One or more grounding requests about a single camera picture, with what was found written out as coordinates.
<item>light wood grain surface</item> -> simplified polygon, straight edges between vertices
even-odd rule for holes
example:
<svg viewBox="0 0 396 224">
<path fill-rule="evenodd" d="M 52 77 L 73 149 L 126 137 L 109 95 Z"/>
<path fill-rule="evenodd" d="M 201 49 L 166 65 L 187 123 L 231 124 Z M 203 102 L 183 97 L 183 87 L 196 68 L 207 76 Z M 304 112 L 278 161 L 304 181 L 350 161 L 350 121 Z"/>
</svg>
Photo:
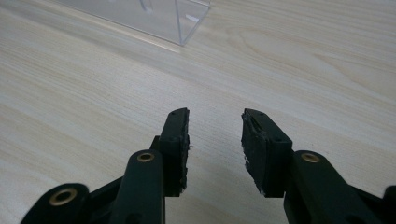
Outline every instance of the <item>light wood grain surface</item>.
<svg viewBox="0 0 396 224">
<path fill-rule="evenodd" d="M 46 0 L 0 0 L 0 223 L 47 190 L 121 176 L 191 111 L 188 187 L 167 223 L 287 223 L 244 167 L 245 107 L 351 185 L 396 184 L 396 2 L 214 0 L 185 47 Z"/>
</svg>

